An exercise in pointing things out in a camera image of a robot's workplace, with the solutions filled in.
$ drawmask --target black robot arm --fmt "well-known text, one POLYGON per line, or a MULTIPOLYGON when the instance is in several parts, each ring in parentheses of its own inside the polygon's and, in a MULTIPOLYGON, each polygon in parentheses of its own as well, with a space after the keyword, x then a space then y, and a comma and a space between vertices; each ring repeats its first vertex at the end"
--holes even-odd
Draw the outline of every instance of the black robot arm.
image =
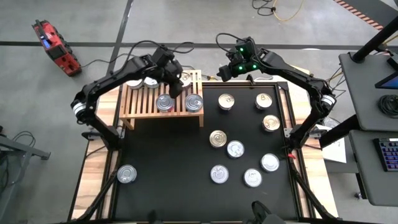
POLYGON ((311 75, 285 63, 281 56, 266 49, 257 49, 250 37, 237 40, 235 48, 227 52, 231 61, 219 68, 217 75, 224 82, 232 77, 260 70, 262 73, 278 75, 305 89, 310 97, 311 113, 306 120, 293 127, 289 137, 289 150, 300 149, 309 137, 310 130, 319 120, 329 115, 336 103, 326 81, 313 78, 311 75))
POLYGON ((126 81, 146 77, 168 84, 170 96, 176 98, 182 92, 181 73, 182 67, 174 60, 173 52, 165 47, 158 47, 153 55, 133 57, 127 60, 120 70, 110 72, 105 77, 85 85, 76 94, 70 106, 79 124, 94 127, 101 134, 105 146, 109 150, 115 150, 120 147, 120 138, 114 127, 107 126, 95 115, 98 98, 126 81))

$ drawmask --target gray floor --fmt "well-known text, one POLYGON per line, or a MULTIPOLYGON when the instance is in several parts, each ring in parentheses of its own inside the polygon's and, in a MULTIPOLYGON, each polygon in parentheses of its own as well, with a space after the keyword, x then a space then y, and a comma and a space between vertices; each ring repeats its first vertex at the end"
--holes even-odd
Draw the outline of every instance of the gray floor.
MULTIPOLYGON (((35 41, 31 24, 47 19, 70 42, 114 42, 126 0, 12 1, 0 2, 0 41, 35 41)), ((280 0, 280 16, 288 17, 298 1, 280 0)), ((258 44, 361 45, 377 30, 333 0, 306 0, 302 11, 289 22, 260 17, 250 0, 134 0, 123 42, 152 39, 159 42, 214 43, 219 32, 252 36, 258 44)), ((221 39, 232 43, 234 40, 221 39)), ((96 58, 109 60, 113 48, 73 48, 81 64, 96 58)), ((154 49, 136 49, 135 54, 154 49)), ((344 50, 274 50, 286 62, 307 68, 319 78, 329 78, 339 67, 344 50)), ((214 75, 228 63, 218 49, 196 49, 177 54, 184 65, 214 75)), ((124 58, 116 63, 119 68, 124 58)), ((75 78, 63 74, 41 47, 0 47, 0 124, 13 136, 32 131, 36 146, 52 152, 49 161, 32 159, 19 191, 13 220, 32 223, 65 221, 87 142, 86 129, 76 124, 70 102, 86 83, 104 75, 107 64, 95 63, 75 78)), ((354 113, 349 93, 338 99, 331 116, 342 121, 354 113)), ((397 223, 398 209, 373 207, 357 201, 355 176, 330 175, 340 216, 347 220, 397 223)))

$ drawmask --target red battery charger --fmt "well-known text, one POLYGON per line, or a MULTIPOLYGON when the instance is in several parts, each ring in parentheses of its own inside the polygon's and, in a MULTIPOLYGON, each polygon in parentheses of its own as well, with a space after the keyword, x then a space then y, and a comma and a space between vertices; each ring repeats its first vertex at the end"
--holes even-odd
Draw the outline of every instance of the red battery charger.
POLYGON ((53 60, 68 76, 72 77, 81 72, 81 65, 73 54, 68 42, 58 33, 58 30, 48 21, 39 21, 32 25, 37 37, 43 45, 47 55, 53 60))

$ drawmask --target can lid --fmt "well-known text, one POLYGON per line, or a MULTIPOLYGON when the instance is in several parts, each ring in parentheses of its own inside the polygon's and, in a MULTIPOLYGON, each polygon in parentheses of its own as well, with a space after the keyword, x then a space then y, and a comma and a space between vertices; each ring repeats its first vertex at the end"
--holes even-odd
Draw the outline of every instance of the can lid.
POLYGON ((159 110, 168 110, 174 106, 174 100, 169 94, 161 94, 156 99, 156 106, 159 110))
POLYGON ((233 158, 239 158, 244 153, 244 146, 240 141, 234 140, 228 143, 226 150, 233 158))
POLYGON ((127 81, 126 84, 129 87, 136 87, 142 84, 142 79, 127 81))
POLYGON ((183 72, 181 73, 181 78, 180 78, 181 82, 182 82, 182 87, 187 87, 189 86, 189 84, 191 84, 192 82, 192 77, 190 74, 183 72))
POLYGON ((144 83, 145 83, 146 85, 149 85, 149 86, 157 85, 157 81, 154 80, 153 78, 149 78, 149 77, 146 77, 146 78, 144 79, 144 83))
POLYGON ((275 131, 280 126, 279 119, 274 115, 265 116, 264 119, 262 120, 262 123, 264 124, 264 126, 267 129, 272 130, 272 131, 275 131))
POLYGON ((261 166, 266 171, 275 171, 279 168, 279 159, 274 154, 267 153, 261 159, 261 166))
POLYGON ((218 98, 218 103, 224 108, 230 108, 234 105, 235 99, 230 94, 225 93, 218 98))
POLYGON ((213 147, 222 147, 226 143, 226 134, 223 131, 216 130, 210 134, 210 144, 213 147))
POLYGON ((223 165, 215 165, 210 171, 210 177, 216 184, 223 184, 228 180, 228 169, 223 165))
POLYGON ((256 97, 256 103, 263 108, 267 108, 272 104, 272 98, 266 93, 260 93, 256 97))
POLYGON ((249 186, 249 187, 258 187, 260 186, 262 182, 262 176, 260 172, 256 169, 250 168, 248 169, 244 175, 244 182, 249 186))
POLYGON ((118 180, 122 184, 134 181, 137 177, 137 170, 132 165, 123 165, 118 170, 118 180))
POLYGON ((190 94, 185 99, 185 107, 188 110, 200 110, 203 106, 203 98, 197 94, 190 94))

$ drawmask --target tin can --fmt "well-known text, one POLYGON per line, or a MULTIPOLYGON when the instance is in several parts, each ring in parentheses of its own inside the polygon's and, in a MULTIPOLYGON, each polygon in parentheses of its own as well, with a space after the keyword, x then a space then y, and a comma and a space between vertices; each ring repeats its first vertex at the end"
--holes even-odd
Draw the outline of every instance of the tin can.
POLYGON ((161 94, 156 99, 156 107, 162 113, 167 113, 174 108, 174 99, 169 94, 161 94))
POLYGON ((190 94, 185 99, 185 108, 188 112, 199 112, 203 107, 203 98, 197 94, 190 94))
POLYGON ((153 78, 149 78, 149 77, 146 77, 144 79, 144 85, 146 87, 148 87, 148 88, 157 88, 157 87, 159 87, 159 83, 157 83, 157 81, 154 80, 153 78))
POLYGON ((215 148, 223 147, 226 143, 226 134, 223 131, 216 130, 210 134, 210 144, 215 148))
POLYGON ((183 72, 181 73, 180 81, 182 82, 182 88, 186 89, 191 85, 192 77, 190 74, 183 72))
POLYGON ((256 97, 256 106, 259 110, 265 110, 272 104, 272 98, 266 93, 260 93, 256 97))
POLYGON ((264 130, 268 132, 273 132, 280 127, 279 119, 274 115, 267 115, 264 117, 261 123, 264 130))
POLYGON ((223 110, 230 110, 232 108, 232 106, 235 103, 235 99, 233 96, 231 96, 230 94, 222 94, 219 98, 218 98, 218 105, 220 106, 221 109, 223 110))
POLYGON ((228 169, 223 165, 215 165, 210 171, 210 177, 216 184, 223 184, 228 180, 228 169))
POLYGON ((131 80, 131 81, 127 81, 126 84, 133 90, 139 89, 142 87, 143 82, 142 79, 139 80, 131 80))
POLYGON ((228 143, 226 151, 231 158, 237 159, 244 154, 244 146, 240 141, 234 140, 228 143))
POLYGON ((261 167, 267 172, 273 172, 279 168, 279 159, 272 153, 267 153, 261 158, 261 167))
POLYGON ((250 168, 244 173, 243 180, 248 187, 258 187, 262 183, 262 176, 258 170, 250 168))
POLYGON ((137 178, 137 170, 132 165, 123 165, 118 169, 118 180, 122 184, 128 184, 137 178))

